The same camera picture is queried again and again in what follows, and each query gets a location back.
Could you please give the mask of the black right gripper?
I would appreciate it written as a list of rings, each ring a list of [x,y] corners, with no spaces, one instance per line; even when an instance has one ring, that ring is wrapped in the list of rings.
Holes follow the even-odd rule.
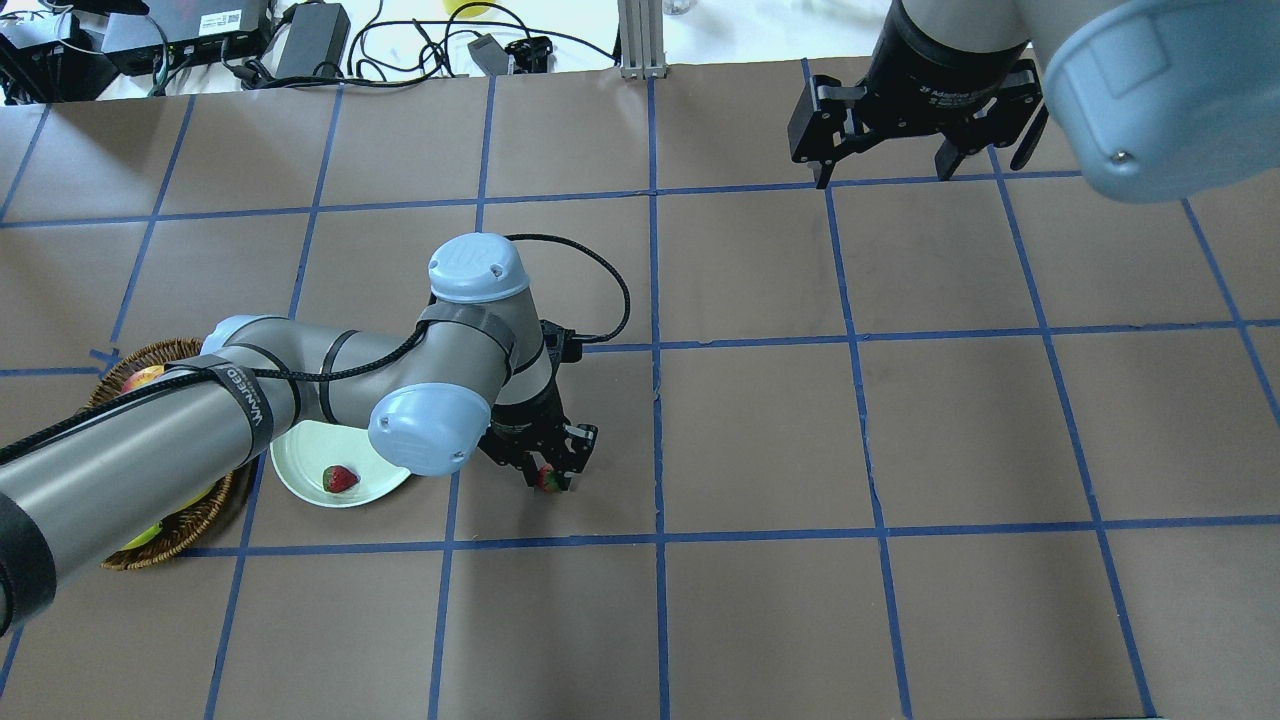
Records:
[[[986,149],[1015,146],[1020,170],[1050,119],[1029,44],[1014,1],[893,1],[861,79],[806,82],[787,124],[790,159],[827,190],[845,158],[938,135],[940,182]]]

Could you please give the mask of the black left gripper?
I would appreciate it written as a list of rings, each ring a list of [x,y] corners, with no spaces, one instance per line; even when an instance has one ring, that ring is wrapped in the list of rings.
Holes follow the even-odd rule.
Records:
[[[494,406],[477,447],[495,465],[520,471],[534,489],[538,470],[550,464],[564,478],[564,491],[570,491],[590,461],[598,433],[593,424],[573,424],[564,413],[559,388],[548,386],[522,402]]]

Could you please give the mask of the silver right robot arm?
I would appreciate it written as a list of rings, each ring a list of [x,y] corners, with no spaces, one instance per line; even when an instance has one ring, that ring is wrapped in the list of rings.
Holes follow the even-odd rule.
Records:
[[[815,74],[787,126],[817,188],[854,154],[941,137],[934,173],[1015,147],[1050,120],[1085,182],[1119,202],[1169,202],[1279,163],[1275,1],[895,1],[867,74]]]

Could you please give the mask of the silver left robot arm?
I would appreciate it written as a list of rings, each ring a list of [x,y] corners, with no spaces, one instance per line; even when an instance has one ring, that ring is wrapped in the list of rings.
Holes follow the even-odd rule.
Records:
[[[428,263],[406,337],[284,316],[220,322],[195,357],[3,448],[3,629],[301,421],[365,430],[396,468],[448,477],[476,452],[567,488],[598,429],[557,374],[582,338],[540,318],[520,234],[467,233]]]

